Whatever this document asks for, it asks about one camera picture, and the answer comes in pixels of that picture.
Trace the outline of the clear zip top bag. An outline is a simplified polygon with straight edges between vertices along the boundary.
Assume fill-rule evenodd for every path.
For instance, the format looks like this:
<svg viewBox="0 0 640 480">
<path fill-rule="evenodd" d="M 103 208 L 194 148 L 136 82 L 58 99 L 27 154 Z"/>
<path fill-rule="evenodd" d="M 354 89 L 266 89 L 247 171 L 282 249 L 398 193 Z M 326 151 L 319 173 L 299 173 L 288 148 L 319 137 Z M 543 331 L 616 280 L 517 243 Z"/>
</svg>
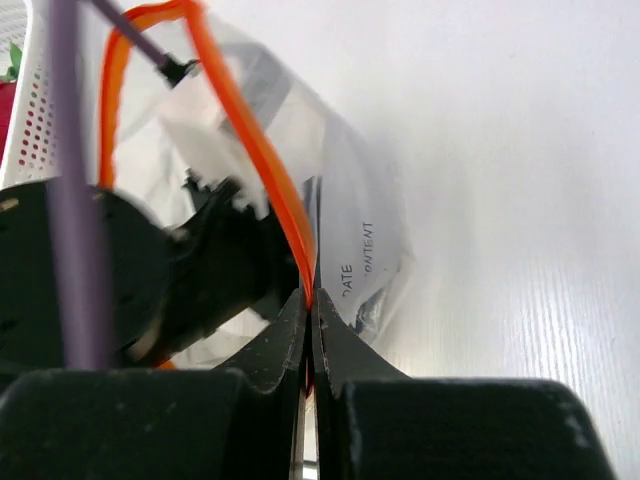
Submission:
<svg viewBox="0 0 640 480">
<path fill-rule="evenodd" d="M 143 4 L 112 22 L 100 86 L 99 182 L 116 183 L 121 92 L 133 50 L 172 92 L 158 107 L 184 163 L 269 203 L 305 289 L 318 285 L 365 343 L 386 332 L 408 275 L 404 213 L 387 163 L 260 44 L 196 1 Z"/>
</svg>

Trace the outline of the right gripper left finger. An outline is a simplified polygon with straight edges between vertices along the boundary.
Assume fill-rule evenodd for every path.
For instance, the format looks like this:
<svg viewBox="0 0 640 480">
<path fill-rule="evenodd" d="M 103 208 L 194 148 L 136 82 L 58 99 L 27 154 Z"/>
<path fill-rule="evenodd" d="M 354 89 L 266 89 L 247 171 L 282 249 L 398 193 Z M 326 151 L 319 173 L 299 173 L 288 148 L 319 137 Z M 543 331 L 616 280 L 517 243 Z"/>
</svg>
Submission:
<svg viewBox="0 0 640 480">
<path fill-rule="evenodd" d="M 298 479 L 304 298 L 211 370 L 34 371 L 1 399 L 5 479 Z"/>
</svg>

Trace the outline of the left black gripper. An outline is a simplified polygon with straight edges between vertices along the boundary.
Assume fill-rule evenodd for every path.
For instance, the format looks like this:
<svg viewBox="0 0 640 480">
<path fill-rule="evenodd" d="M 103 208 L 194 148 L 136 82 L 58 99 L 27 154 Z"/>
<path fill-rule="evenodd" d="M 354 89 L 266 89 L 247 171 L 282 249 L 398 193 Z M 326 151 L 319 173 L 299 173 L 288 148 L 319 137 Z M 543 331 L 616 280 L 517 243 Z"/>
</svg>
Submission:
<svg viewBox="0 0 640 480">
<path fill-rule="evenodd" d="M 126 367 L 158 367 L 247 309 L 273 321 L 299 285 L 275 213 L 239 206 L 237 179 L 189 190 L 200 205 L 174 228 L 114 198 L 115 330 Z"/>
</svg>

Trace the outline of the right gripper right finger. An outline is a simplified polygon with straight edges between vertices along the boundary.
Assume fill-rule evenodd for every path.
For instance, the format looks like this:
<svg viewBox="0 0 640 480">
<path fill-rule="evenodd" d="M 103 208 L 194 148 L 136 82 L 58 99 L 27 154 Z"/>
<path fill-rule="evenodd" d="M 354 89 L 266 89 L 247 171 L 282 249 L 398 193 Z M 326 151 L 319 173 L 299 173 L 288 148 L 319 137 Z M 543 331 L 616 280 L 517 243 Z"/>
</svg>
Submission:
<svg viewBox="0 0 640 480">
<path fill-rule="evenodd" d="M 323 479 L 611 479 L 591 418 L 540 379 L 403 374 L 319 290 L 312 308 Z"/>
</svg>

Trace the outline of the fake red dragon fruit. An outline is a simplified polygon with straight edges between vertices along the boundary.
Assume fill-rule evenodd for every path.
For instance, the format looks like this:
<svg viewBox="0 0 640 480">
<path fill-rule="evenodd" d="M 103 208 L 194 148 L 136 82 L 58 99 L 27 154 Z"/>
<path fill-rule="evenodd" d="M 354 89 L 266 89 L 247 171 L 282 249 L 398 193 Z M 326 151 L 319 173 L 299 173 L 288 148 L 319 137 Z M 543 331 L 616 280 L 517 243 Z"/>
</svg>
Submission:
<svg viewBox="0 0 640 480">
<path fill-rule="evenodd" d="M 0 158 L 3 158 L 8 138 L 11 114 L 19 78 L 22 49 L 13 42 L 9 43 L 10 63 L 6 72 L 1 76 L 0 89 Z"/>
</svg>

